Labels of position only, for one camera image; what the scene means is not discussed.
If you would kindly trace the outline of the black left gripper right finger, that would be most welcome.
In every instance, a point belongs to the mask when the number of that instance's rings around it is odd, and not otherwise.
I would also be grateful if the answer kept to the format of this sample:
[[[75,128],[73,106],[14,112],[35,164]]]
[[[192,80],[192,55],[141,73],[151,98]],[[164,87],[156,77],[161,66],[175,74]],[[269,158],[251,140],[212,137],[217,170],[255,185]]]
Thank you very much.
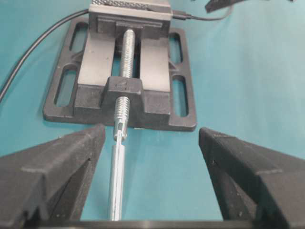
[[[224,220],[274,229],[305,226],[305,161],[206,127],[199,131]]]

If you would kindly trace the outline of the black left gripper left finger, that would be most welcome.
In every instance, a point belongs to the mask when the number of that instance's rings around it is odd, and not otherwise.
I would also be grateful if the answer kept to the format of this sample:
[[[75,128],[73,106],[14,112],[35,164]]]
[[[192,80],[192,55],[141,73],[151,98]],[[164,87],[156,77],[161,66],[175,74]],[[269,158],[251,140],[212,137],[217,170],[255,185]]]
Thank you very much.
[[[0,226],[79,220],[105,142],[97,124],[0,158]]]

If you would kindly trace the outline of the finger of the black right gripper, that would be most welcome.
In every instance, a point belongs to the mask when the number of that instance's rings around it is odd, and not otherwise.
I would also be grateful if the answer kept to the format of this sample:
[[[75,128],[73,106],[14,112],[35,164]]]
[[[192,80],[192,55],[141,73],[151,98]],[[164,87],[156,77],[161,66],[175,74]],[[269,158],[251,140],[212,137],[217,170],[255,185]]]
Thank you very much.
[[[245,0],[210,0],[205,5],[205,10],[207,13],[211,13],[216,10],[220,10],[226,7],[231,7],[243,1]]]

